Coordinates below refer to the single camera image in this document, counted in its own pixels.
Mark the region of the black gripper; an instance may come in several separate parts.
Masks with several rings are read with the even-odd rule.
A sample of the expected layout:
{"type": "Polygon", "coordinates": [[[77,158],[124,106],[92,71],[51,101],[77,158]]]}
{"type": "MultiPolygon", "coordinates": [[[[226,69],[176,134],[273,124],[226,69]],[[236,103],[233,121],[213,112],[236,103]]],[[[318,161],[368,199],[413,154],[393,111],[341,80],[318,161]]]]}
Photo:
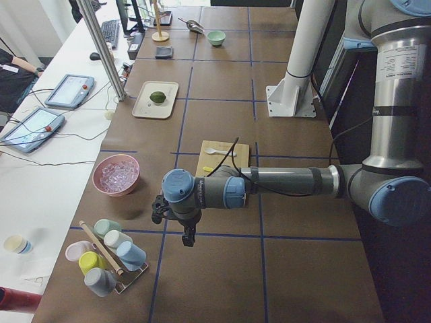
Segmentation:
{"type": "Polygon", "coordinates": [[[196,225],[201,220],[201,216],[201,210],[196,210],[192,212],[191,217],[186,219],[180,218],[176,213],[174,213],[168,201],[161,194],[157,195],[154,202],[152,203],[152,222],[155,224],[160,224],[163,219],[179,222],[184,227],[182,241],[183,246],[185,247],[194,246],[196,225]]]}

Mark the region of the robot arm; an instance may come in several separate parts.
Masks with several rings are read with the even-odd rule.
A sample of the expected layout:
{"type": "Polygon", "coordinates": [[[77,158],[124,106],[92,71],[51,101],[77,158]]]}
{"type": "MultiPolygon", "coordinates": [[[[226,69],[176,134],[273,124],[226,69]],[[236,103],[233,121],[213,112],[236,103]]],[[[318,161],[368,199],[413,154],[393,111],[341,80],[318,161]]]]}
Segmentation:
{"type": "Polygon", "coordinates": [[[219,164],[206,177],[169,171],[152,205],[152,221],[179,222],[195,243],[207,208],[241,208],[248,194],[345,197],[391,226],[430,213],[430,185],[415,156],[420,91],[430,52],[429,1],[348,1],[343,43],[377,51],[370,155],[356,165],[326,168],[238,168],[219,164]]]}

